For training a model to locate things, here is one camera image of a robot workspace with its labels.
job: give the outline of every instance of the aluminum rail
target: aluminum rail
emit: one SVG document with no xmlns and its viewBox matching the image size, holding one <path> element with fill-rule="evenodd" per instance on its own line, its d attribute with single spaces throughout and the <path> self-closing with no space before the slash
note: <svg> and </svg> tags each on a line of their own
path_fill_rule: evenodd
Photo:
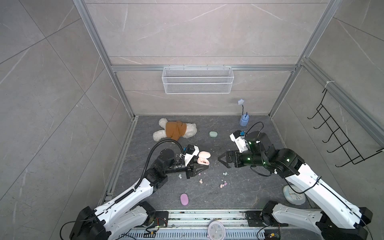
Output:
<svg viewBox="0 0 384 240">
<path fill-rule="evenodd" d="M 323 15 L 321 16 L 319 23 L 317 24 L 314 32 L 312 33 L 311 38 L 309 39 L 307 45 L 304 48 L 304 51 L 302 52 L 299 58 L 299 61 L 296 64 L 297 65 L 296 71 L 291 73 L 287 82 L 285 83 L 282 90 L 280 91 L 280 94 L 277 96 L 277 99 L 269 112 L 270 117 L 273 117 L 275 115 L 277 109 L 280 107 L 280 104 L 283 102 L 285 95 L 288 93 L 293 82 L 295 81 L 297 74 L 300 72 L 302 68 L 300 64 L 301 60 L 304 58 L 307 58 L 311 54 L 311 52 L 313 51 L 320 37 L 323 35 L 325 29 L 327 28 L 329 22 L 332 20 L 333 15 L 336 13 L 336 10 L 339 8 L 342 1 L 343 0 L 329 1 L 327 8 L 325 9 Z"/>
<path fill-rule="evenodd" d="M 81 16 L 81 19 L 83 20 L 85 27 L 88 30 L 89 35 L 91 36 L 91 39 L 96 47 L 96 50 L 98 51 L 101 60 L 103 61 L 105 68 L 107 69 L 107 72 L 109 76 L 112 79 L 113 84 L 115 85 L 116 90 L 119 93 L 119 96 L 121 98 L 121 101 L 124 104 L 124 107 L 129 114 L 130 118 L 133 119 L 135 116 L 132 110 L 131 105 L 129 104 L 128 98 L 125 95 L 124 89 L 121 86 L 121 83 L 119 79 L 117 78 L 116 74 L 113 72 L 111 68 L 111 62 L 109 60 L 109 57 L 107 55 L 107 52 L 103 46 L 103 43 L 101 42 L 100 36 L 97 33 L 96 27 L 92 21 L 92 18 L 88 12 L 88 9 L 84 3 L 83 0 L 73 0 L 77 10 L 79 11 L 79 14 Z"/>
<path fill-rule="evenodd" d="M 255 65 L 112 65 L 113 71 L 163 71 L 165 67 L 231 67 L 234 71 L 294 71 L 296 65 L 287 64 L 255 64 Z"/>
</svg>

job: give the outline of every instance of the aluminum frame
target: aluminum frame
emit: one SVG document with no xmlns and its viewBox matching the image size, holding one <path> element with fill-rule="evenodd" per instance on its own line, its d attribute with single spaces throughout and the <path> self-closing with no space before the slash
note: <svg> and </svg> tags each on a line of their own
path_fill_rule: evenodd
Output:
<svg viewBox="0 0 384 240">
<path fill-rule="evenodd" d="M 231 67 L 233 71 L 294 71 L 296 65 L 290 64 L 253 64 L 253 65 L 227 65 L 227 64 L 214 64 L 214 65 L 151 65 L 151 64 L 132 64 L 132 65 L 112 65 L 113 71 L 163 71 L 166 67 Z"/>
<path fill-rule="evenodd" d="M 137 124 L 138 117 L 135 116 L 134 119 L 132 119 L 129 123 L 129 126 L 127 128 L 125 137 L 123 139 L 123 144 L 121 146 L 121 149 L 119 151 L 119 157 L 116 160 L 116 163 L 114 167 L 112 168 L 111 176 L 109 177 L 107 181 L 106 188 L 103 192 L 103 195 L 101 196 L 101 199 L 99 201 L 99 206 L 104 204 L 104 202 L 110 201 L 113 198 L 113 192 L 116 187 L 116 183 L 118 181 L 120 171 L 122 168 L 122 165 L 124 163 L 125 156 L 128 151 L 129 144 L 131 143 L 133 132 L 135 131 L 136 124 Z"/>
<path fill-rule="evenodd" d="M 109 76 L 112 79 L 112 82 L 124 104 L 124 107 L 129 114 L 130 118 L 132 119 L 135 114 L 133 113 L 132 107 L 128 101 L 127 96 L 125 95 L 125 91 L 123 87 L 121 86 L 121 83 L 119 79 L 117 78 L 115 72 L 111 68 L 111 61 L 109 60 L 109 57 L 107 55 L 107 52 L 103 46 L 103 43 L 101 42 L 100 36 L 97 33 L 96 27 L 92 21 L 91 15 L 88 12 L 88 9 L 84 3 L 83 0 L 73 0 L 81 19 L 83 20 L 85 27 L 88 30 L 89 35 L 91 36 L 91 39 L 96 47 L 96 50 L 98 51 L 101 60 L 103 61 L 105 68 L 107 69 L 107 72 Z"/>
<path fill-rule="evenodd" d="M 384 127 L 371 114 L 367 113 L 362 106 L 343 90 L 334 80 L 329 77 L 312 60 L 302 59 L 304 68 L 338 101 L 347 112 L 372 136 L 373 139 L 384 147 Z"/>
<path fill-rule="evenodd" d="M 320 37 L 323 35 L 325 29 L 327 28 L 329 22 L 331 21 L 333 15 L 336 13 L 336 10 L 339 8 L 341 2 L 343 0 L 330 0 L 323 15 L 320 18 L 319 23 L 317 24 L 314 32 L 311 35 L 311 38 L 309 39 L 307 45 L 305 46 L 303 52 L 301 53 L 301 56 L 296 64 L 297 68 L 296 71 L 293 72 L 289 78 L 287 79 L 287 82 L 283 86 L 282 90 L 280 91 L 280 94 L 277 96 L 277 99 L 275 103 L 273 104 L 271 111 L 269 112 L 269 116 L 273 118 L 275 113 L 277 112 L 277 109 L 280 107 L 281 103 L 283 102 L 286 94 L 288 93 L 289 89 L 291 88 L 293 82 L 295 81 L 295 78 L 297 74 L 300 72 L 302 68 L 301 61 L 304 58 L 307 58 L 315 48 L 317 42 L 319 41 Z"/>
</svg>

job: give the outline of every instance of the red wire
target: red wire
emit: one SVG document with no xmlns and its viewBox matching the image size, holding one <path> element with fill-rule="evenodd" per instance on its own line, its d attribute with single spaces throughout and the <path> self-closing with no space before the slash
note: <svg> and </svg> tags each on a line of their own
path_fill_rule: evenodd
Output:
<svg viewBox="0 0 384 240">
<path fill-rule="evenodd" d="M 166 223 L 166 225 L 168 225 L 167 221 L 165 221 L 165 220 L 162 219 L 161 217 L 157 217 L 157 225 L 159 225 L 159 218 L 160 218 L 161 220 L 163 220 L 163 221 Z"/>
</svg>

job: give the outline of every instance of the metal base rail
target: metal base rail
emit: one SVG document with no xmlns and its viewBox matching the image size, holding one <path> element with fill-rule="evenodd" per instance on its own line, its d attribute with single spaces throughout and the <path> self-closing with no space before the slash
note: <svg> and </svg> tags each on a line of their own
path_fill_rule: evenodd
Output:
<svg viewBox="0 0 384 240">
<path fill-rule="evenodd" d="M 262 209 L 157 209 L 156 211 L 168 211 L 166 219 L 167 227 L 160 228 L 159 232 L 144 235 L 145 228 L 133 228 L 128 236 L 137 240 L 205 240 L 208 239 L 207 227 L 219 220 L 225 227 L 225 239 L 265 239 L 265 230 L 278 231 L 278 227 L 249 227 L 245 217 L 246 211 L 261 211 Z M 283 229 L 301 229 L 289 225 L 280 227 Z M 121 235 L 122 239 L 132 239 Z"/>
</svg>

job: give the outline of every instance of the white wire basket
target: white wire basket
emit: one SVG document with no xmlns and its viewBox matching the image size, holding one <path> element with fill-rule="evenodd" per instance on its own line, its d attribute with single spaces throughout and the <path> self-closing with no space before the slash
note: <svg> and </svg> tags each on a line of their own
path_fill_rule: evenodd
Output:
<svg viewBox="0 0 384 240">
<path fill-rule="evenodd" d="M 233 71 L 225 66 L 169 66 L 161 78 L 166 94 L 230 93 Z"/>
</svg>

